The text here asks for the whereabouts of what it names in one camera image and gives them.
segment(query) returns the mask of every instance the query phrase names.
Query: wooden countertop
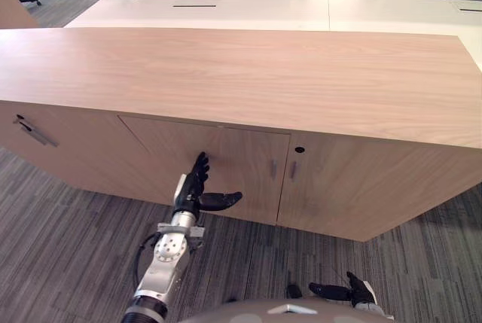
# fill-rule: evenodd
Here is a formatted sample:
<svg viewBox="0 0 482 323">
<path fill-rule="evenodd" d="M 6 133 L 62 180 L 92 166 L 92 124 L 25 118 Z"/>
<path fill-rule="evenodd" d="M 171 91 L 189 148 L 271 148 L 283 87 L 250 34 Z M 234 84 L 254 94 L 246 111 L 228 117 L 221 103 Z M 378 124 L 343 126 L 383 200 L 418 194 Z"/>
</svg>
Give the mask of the wooden countertop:
<svg viewBox="0 0 482 323">
<path fill-rule="evenodd" d="M 482 148 L 482 74 L 451 36 L 1 30 L 0 100 Z"/>
</svg>

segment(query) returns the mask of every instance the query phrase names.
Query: black cable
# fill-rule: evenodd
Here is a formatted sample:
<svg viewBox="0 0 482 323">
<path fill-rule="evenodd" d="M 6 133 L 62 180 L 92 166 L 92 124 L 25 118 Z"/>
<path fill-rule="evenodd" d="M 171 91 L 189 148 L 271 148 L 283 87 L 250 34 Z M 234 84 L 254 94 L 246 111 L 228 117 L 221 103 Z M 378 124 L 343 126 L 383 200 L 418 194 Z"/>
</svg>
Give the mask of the black cable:
<svg viewBox="0 0 482 323">
<path fill-rule="evenodd" d="M 136 253 L 136 256 L 134 257 L 134 261 L 133 261 L 133 287 L 134 287 L 134 290 L 136 290 L 137 287 L 139 286 L 139 261 L 141 260 L 141 255 L 142 255 L 142 252 L 145 249 L 145 245 L 148 243 L 149 240 L 151 240 L 155 237 L 156 239 L 154 240 L 153 243 L 151 243 L 151 247 L 154 248 L 154 246 L 157 244 L 157 241 L 159 240 L 161 235 L 162 234 L 159 233 L 159 232 L 151 234 L 150 236 L 148 236 L 147 238 L 144 239 L 142 244 L 137 249 L 137 253 Z"/>
</svg>

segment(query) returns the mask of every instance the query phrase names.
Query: striped carpet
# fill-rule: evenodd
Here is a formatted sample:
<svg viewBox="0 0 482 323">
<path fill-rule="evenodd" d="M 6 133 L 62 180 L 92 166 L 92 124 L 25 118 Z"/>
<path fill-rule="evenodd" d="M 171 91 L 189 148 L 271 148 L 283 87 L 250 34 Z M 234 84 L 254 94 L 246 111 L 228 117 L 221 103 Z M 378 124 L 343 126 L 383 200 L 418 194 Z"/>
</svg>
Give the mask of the striped carpet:
<svg viewBox="0 0 482 323">
<path fill-rule="evenodd" d="M 169 321 L 237 299 L 284 297 L 288 271 L 343 284 L 351 270 L 404 322 L 481 322 L 482 186 L 366 243 L 204 215 Z M 0 148 L 0 321 L 112 323 L 137 245 L 170 208 L 76 190 Z M 151 256 L 146 254 L 142 266 Z"/>
</svg>

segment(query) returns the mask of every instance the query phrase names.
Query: wooden cabinet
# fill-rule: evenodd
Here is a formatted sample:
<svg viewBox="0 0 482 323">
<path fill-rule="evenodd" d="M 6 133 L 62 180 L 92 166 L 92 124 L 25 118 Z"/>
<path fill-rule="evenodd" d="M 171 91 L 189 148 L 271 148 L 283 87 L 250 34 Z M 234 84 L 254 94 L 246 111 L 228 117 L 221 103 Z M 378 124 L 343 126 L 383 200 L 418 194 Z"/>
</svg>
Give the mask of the wooden cabinet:
<svg viewBox="0 0 482 323">
<path fill-rule="evenodd" d="M 56 146 L 26 133 L 17 115 Z M 156 188 L 146 150 L 115 114 L 0 102 L 0 126 L 0 145 L 75 187 L 138 199 Z"/>
<path fill-rule="evenodd" d="M 293 133 L 278 224 L 366 241 L 481 180 L 477 149 Z"/>
<path fill-rule="evenodd" d="M 473 148 L 17 102 L 0 102 L 0 127 L 1 145 L 73 186 L 167 205 L 205 151 L 206 192 L 244 195 L 220 215 L 358 241 L 482 181 L 482 153 Z"/>
<path fill-rule="evenodd" d="M 243 192 L 243 199 L 219 214 L 275 224 L 289 135 L 121 117 L 151 155 L 148 174 L 159 183 L 159 203 L 171 203 L 179 176 L 201 151 L 209 155 L 206 192 Z"/>
</svg>

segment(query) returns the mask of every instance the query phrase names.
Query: white desk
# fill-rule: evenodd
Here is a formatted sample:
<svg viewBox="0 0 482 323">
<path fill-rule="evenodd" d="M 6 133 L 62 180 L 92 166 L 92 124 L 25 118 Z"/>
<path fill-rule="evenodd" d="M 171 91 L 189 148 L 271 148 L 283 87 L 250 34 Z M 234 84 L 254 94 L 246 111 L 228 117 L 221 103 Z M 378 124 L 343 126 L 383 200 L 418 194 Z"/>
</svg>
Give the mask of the white desk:
<svg viewBox="0 0 482 323">
<path fill-rule="evenodd" d="M 458 35 L 482 70 L 482 12 L 458 0 L 100 0 L 67 27 L 177 27 Z M 215 7 L 174 7 L 215 5 Z"/>
</svg>

